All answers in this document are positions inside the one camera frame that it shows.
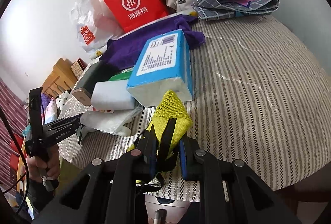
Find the left hand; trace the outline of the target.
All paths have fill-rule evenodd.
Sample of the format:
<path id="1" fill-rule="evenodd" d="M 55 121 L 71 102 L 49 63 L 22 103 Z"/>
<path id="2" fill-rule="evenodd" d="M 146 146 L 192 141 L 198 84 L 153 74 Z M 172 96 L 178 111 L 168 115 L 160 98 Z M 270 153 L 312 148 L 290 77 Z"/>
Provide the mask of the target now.
<path id="1" fill-rule="evenodd" d="M 48 148 L 49 151 L 49 161 L 44 162 L 39 157 L 29 157 L 27 156 L 26 162 L 29 169 L 29 178 L 38 183 L 42 182 L 42 176 L 40 175 L 39 170 L 48 170 L 47 171 L 47 180 L 58 179 L 60 174 L 60 161 L 59 161 L 59 152 L 58 145 Z"/>

